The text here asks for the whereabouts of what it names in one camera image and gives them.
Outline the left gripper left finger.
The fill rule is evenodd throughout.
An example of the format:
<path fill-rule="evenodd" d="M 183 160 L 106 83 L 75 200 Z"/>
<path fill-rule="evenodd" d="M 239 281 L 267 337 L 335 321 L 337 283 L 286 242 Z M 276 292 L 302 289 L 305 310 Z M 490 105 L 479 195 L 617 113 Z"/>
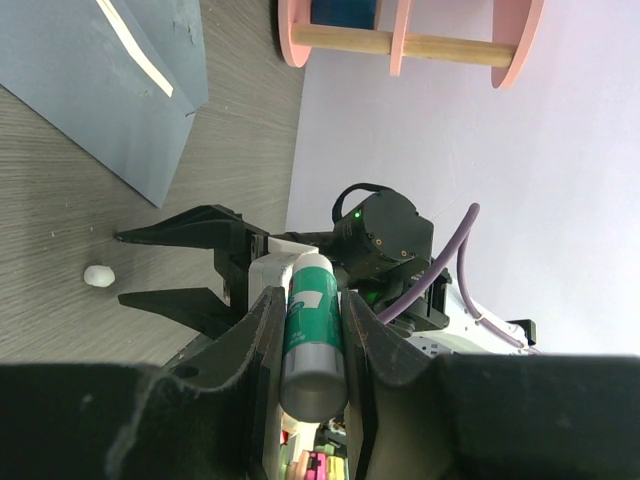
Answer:
<path fill-rule="evenodd" d="M 5 479 L 274 479 L 285 293 L 171 369 L 5 364 Z"/>

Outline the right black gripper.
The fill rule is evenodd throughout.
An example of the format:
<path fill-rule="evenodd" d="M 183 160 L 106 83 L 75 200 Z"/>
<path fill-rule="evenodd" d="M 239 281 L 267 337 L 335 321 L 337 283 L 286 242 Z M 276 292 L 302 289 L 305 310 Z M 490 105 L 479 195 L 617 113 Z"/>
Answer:
<path fill-rule="evenodd" d="M 121 243 L 214 249 L 214 268 L 223 278 L 230 307 L 244 315 L 264 289 L 280 285 L 278 269 L 262 257 L 302 254 L 320 247 L 319 233 L 269 235 L 221 205 L 202 205 L 157 224 L 118 232 Z M 223 335 L 235 325 L 235 312 L 208 288 L 123 293 L 122 306 L 166 317 L 203 335 Z"/>

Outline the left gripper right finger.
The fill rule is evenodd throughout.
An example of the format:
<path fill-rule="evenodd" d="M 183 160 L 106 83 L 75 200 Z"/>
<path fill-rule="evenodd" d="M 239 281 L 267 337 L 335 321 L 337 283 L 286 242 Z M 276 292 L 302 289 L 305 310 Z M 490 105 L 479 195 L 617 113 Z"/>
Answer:
<path fill-rule="evenodd" d="M 354 479 L 635 479 L 639 361 L 429 357 L 341 298 Z"/>

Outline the white glue stick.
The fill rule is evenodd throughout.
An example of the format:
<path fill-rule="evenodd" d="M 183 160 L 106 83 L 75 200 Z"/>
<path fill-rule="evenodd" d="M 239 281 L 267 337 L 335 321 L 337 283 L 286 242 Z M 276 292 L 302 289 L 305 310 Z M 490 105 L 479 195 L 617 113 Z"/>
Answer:
<path fill-rule="evenodd" d="M 337 280 L 329 259 L 318 253 L 293 265 L 279 401 L 305 423 L 336 417 L 348 401 Z"/>

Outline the white glue stick cap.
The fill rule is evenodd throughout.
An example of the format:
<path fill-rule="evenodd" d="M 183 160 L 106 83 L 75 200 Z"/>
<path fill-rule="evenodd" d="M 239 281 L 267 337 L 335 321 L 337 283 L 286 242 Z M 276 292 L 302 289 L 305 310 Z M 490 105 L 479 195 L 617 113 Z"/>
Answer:
<path fill-rule="evenodd" d="M 88 266 L 83 273 L 84 282 L 96 288 L 108 288 L 115 280 L 115 272 L 109 266 L 91 265 Z"/>

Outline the blue grey envelope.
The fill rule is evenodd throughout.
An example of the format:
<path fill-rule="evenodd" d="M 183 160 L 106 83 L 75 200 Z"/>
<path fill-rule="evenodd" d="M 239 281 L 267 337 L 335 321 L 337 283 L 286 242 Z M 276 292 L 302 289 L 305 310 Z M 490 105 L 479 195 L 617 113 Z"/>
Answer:
<path fill-rule="evenodd" d="M 209 100 L 197 1 L 111 1 L 171 98 L 132 60 L 96 1 L 4 1 L 1 84 L 153 205 L 164 204 Z"/>

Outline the beige letter paper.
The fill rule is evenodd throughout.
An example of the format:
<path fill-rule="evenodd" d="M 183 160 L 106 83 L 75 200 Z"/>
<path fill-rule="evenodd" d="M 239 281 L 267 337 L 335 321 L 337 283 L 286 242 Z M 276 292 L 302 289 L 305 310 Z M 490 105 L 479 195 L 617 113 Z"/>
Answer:
<path fill-rule="evenodd" d="M 96 0 L 96 3 L 132 60 L 171 98 L 174 91 L 172 84 L 146 56 L 113 3 L 110 0 Z"/>

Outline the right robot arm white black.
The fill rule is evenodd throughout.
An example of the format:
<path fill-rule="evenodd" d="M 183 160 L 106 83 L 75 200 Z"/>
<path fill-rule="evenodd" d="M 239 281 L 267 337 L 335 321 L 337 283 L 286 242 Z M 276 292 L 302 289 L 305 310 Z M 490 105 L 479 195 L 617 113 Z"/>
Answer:
<path fill-rule="evenodd" d="M 446 249 L 434 256 L 434 225 L 410 200 L 385 186 L 357 187 L 367 197 L 345 212 L 342 193 L 328 232 L 270 234 L 222 205 L 194 207 L 118 232 L 121 243 L 212 251 L 225 294 L 219 298 L 208 288 L 184 288 L 125 293 L 118 300 L 216 339 L 265 288 L 288 287 L 298 256 L 320 253 L 331 261 L 338 286 L 356 291 L 375 314 L 400 303 L 402 310 L 389 327 L 427 355 L 535 353 L 533 321 L 497 318 L 473 302 L 464 284 L 466 242 L 478 205 L 469 208 Z"/>

